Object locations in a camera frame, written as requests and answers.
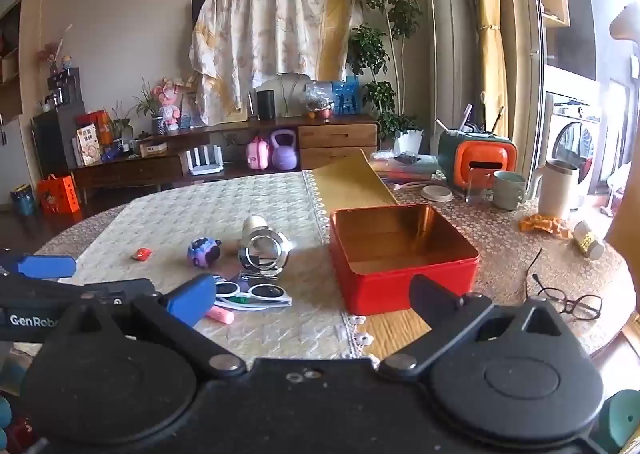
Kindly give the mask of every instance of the washing machine door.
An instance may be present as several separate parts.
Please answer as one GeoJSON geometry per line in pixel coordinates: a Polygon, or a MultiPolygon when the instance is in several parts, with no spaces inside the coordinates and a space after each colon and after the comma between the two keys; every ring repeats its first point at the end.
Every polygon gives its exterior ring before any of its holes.
{"type": "Polygon", "coordinates": [[[586,124],[571,122],[558,134],[552,157],[578,168],[578,185],[587,180],[593,167],[594,138],[586,124]]]}

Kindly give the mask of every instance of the pink toy suitcase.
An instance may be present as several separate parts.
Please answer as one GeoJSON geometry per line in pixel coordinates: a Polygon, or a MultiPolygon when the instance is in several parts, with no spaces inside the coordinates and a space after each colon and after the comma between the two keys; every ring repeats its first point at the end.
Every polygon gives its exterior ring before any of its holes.
{"type": "Polygon", "coordinates": [[[269,166],[269,144],[260,136],[256,136],[246,146],[246,162],[253,170],[263,170],[269,166]]]}

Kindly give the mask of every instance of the metal bolt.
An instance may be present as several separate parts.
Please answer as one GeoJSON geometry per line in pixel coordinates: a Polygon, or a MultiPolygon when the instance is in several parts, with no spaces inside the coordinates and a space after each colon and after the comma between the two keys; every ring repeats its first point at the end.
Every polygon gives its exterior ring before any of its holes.
{"type": "Polygon", "coordinates": [[[315,380],[316,378],[320,378],[321,376],[322,373],[320,371],[305,371],[305,378],[308,378],[309,380],[315,380]]]}
{"type": "Polygon", "coordinates": [[[289,380],[292,384],[300,384],[305,381],[305,377],[300,373],[289,373],[287,375],[287,380],[289,380]]]}
{"type": "Polygon", "coordinates": [[[411,355],[396,353],[389,358],[385,358],[385,364],[396,371],[409,371],[418,364],[418,361],[411,355]]]}
{"type": "Polygon", "coordinates": [[[209,365],[219,371],[235,371],[239,369],[242,364],[240,363],[240,358],[224,353],[211,357],[209,359],[209,365]]]}

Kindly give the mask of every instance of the black eyeglasses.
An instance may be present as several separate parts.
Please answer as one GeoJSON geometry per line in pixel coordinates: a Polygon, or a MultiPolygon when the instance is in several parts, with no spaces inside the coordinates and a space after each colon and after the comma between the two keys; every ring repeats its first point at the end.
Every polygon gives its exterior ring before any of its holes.
{"type": "MultiPolygon", "coordinates": [[[[529,297],[529,272],[541,253],[542,248],[540,248],[536,257],[531,261],[525,273],[524,289],[527,298],[529,297]]],[[[588,294],[578,297],[576,300],[571,300],[567,294],[559,288],[543,286],[538,274],[532,274],[531,277],[540,287],[538,295],[545,297],[556,308],[558,313],[568,313],[578,320],[596,320],[600,317],[600,313],[602,312],[602,297],[599,295],[588,294]]]]}

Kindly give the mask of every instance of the floor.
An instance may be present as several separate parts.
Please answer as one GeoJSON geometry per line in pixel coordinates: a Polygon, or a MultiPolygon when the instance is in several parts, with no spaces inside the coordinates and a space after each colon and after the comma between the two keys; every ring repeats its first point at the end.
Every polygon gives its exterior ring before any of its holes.
{"type": "MultiPolygon", "coordinates": [[[[103,190],[75,217],[68,214],[44,216],[38,213],[25,218],[14,212],[0,212],[0,246],[33,254],[52,237],[79,221],[79,218],[89,217],[153,192],[154,187],[103,190]]],[[[588,216],[585,219],[590,221],[594,230],[601,235],[606,234],[610,220],[597,209],[590,211],[588,216]]],[[[640,357],[624,335],[618,335],[605,347],[594,358],[594,363],[602,375],[606,398],[620,389],[640,390],[640,357]]]]}

